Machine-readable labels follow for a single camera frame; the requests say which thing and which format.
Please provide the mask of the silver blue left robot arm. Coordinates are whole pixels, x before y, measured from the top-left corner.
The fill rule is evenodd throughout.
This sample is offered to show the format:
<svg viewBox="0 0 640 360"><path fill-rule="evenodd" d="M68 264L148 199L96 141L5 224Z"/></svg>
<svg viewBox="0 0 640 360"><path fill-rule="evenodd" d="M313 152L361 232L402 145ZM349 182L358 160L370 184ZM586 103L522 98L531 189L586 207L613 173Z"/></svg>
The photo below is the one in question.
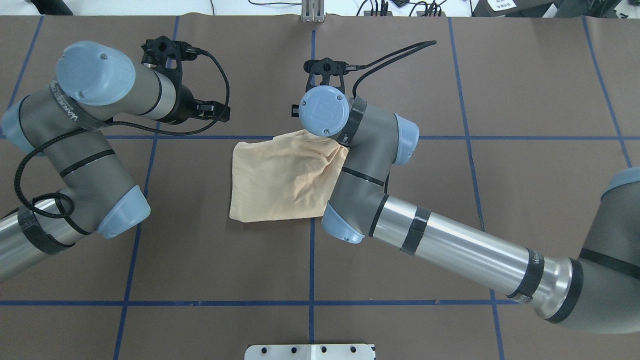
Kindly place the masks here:
<svg viewBox="0 0 640 360"><path fill-rule="evenodd" d="M62 53L55 76L2 117L8 141L25 153L14 173L20 206L1 219L1 280L6 281L93 233L104 239L134 228L150 214L103 130L130 114L208 129L230 119L228 101L194 98L183 85L185 61L214 56L166 36L147 39L135 63L122 51L78 41Z"/></svg>

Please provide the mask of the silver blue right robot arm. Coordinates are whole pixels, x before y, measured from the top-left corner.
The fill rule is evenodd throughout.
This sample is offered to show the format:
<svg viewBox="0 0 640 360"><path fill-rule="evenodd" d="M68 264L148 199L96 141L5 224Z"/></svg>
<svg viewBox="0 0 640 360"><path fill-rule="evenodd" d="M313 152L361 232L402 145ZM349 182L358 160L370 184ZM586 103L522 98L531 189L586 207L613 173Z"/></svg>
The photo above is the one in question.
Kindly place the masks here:
<svg viewBox="0 0 640 360"><path fill-rule="evenodd" d="M438 265L551 324L593 334L639 331L639 168L615 174L578 256L547 256L386 191L393 166L410 161L419 126L397 112L330 85L308 85L297 105L302 127L346 148L322 227L365 237Z"/></svg>

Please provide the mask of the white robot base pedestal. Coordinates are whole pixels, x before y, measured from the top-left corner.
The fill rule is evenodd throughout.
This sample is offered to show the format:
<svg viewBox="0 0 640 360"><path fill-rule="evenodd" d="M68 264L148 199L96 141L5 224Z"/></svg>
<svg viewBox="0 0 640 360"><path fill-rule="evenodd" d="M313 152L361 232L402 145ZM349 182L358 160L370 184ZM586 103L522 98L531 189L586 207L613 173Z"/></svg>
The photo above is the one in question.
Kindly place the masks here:
<svg viewBox="0 0 640 360"><path fill-rule="evenodd" d="M255 344L247 347L245 360L375 360L374 344Z"/></svg>

